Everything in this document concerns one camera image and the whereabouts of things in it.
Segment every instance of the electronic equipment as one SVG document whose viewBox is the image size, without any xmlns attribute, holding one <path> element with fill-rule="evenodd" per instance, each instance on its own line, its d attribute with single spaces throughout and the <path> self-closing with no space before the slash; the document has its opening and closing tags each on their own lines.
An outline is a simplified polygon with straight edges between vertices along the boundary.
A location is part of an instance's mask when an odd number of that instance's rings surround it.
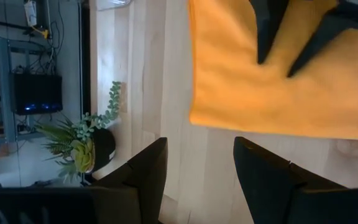
<svg viewBox="0 0 358 224">
<path fill-rule="evenodd" d="M 14 74 L 12 110 L 18 115 L 55 113 L 63 109 L 58 75 Z"/>
</svg>

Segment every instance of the metal shelf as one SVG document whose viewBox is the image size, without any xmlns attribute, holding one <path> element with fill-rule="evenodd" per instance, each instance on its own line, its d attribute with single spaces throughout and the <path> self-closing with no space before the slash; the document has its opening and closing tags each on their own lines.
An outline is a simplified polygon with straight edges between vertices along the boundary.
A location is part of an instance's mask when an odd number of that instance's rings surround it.
<svg viewBox="0 0 358 224">
<path fill-rule="evenodd" d="M 0 92 L 1 115 L 4 125 L 4 138 L 0 138 L 0 144 L 20 140 L 40 138 L 40 133 L 18 134 L 15 125 L 15 114 L 12 112 L 11 93 L 13 80 L 11 75 L 11 53 L 23 53 L 26 57 L 26 66 L 30 64 L 30 54 L 41 54 L 45 51 L 37 44 L 19 40 L 7 40 L 0 38 Z"/>
</svg>

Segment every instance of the potted plant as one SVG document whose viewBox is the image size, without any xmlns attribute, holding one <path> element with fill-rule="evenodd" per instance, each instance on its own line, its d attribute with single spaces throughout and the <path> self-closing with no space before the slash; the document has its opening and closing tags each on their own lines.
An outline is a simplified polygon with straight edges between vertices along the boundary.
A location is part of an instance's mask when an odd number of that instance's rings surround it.
<svg viewBox="0 0 358 224">
<path fill-rule="evenodd" d="M 59 177 L 73 180 L 78 173 L 92 173 L 107 165 L 115 153 L 116 142 L 106 125 L 118 117 L 121 83 L 113 82 L 110 89 L 108 110 L 104 114 L 86 113 L 77 123 L 65 117 L 56 126 L 37 124 L 38 132 L 44 133 L 44 144 L 61 165 Z"/>
</svg>

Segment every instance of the white wall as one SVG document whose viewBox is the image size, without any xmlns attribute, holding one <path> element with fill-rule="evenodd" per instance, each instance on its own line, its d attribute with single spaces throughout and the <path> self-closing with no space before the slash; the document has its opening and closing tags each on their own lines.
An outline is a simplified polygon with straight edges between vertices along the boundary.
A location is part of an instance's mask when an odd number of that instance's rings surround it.
<svg viewBox="0 0 358 224">
<path fill-rule="evenodd" d="M 58 1 L 50 1 L 51 21 L 58 21 L 62 35 L 63 27 L 58 15 Z M 80 64 L 79 64 L 79 35 L 78 35 L 78 5 L 72 2 L 63 2 L 60 5 L 62 17 L 65 23 L 65 38 L 62 50 L 58 56 L 57 70 L 63 77 L 63 113 L 77 121 L 80 118 Z M 8 10 L 8 20 L 18 15 L 14 10 Z M 0 26 L 0 36 L 16 40 L 28 40 L 22 35 L 21 30 Z M 31 41 L 45 43 L 40 38 L 32 38 Z M 25 58 L 22 54 L 12 54 L 12 68 L 16 65 L 25 65 Z M 59 114 L 53 115 L 53 121 L 62 117 Z M 43 116 L 41 121 L 47 121 L 49 115 Z M 33 139 L 24 144 L 17 152 L 16 143 L 10 144 L 11 154 L 8 157 L 0 158 L 0 183 L 3 187 L 25 187 L 38 180 L 49 180 L 57 177 L 59 166 L 54 161 L 43 161 L 52 155 L 44 149 L 41 144 L 45 143 L 44 138 Z"/>
</svg>

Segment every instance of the succulent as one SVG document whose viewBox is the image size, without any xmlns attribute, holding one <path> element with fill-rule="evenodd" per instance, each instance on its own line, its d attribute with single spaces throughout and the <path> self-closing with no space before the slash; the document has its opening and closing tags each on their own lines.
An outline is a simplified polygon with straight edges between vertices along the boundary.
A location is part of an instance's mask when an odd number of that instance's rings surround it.
<svg viewBox="0 0 358 224">
<path fill-rule="evenodd" d="M 97 113 L 90 115 L 86 113 L 79 123 L 72 125 L 72 128 L 76 131 L 77 138 L 85 142 L 91 136 L 91 133 L 94 132 L 95 128 L 105 128 L 110 121 L 114 121 L 118 117 L 120 90 L 121 82 L 113 82 L 109 92 L 108 110 L 103 115 L 98 115 Z"/>
<path fill-rule="evenodd" d="M 86 113 L 77 123 L 65 117 L 65 121 L 58 121 L 57 126 L 35 125 L 36 130 L 44 133 L 50 140 L 44 144 L 54 155 L 48 160 L 63 158 L 63 161 L 56 161 L 62 166 L 59 177 L 65 177 L 65 180 L 69 177 L 71 181 L 78 173 L 84 173 L 92 168 L 94 165 L 92 133 L 96 128 L 105 128 L 118 117 L 120 92 L 121 82 L 113 82 L 109 92 L 108 110 L 104 114 Z"/>
<path fill-rule="evenodd" d="M 86 143 L 74 140 L 71 145 L 75 150 L 75 166 L 79 172 L 88 171 L 93 165 L 93 141 L 88 138 Z"/>
</svg>

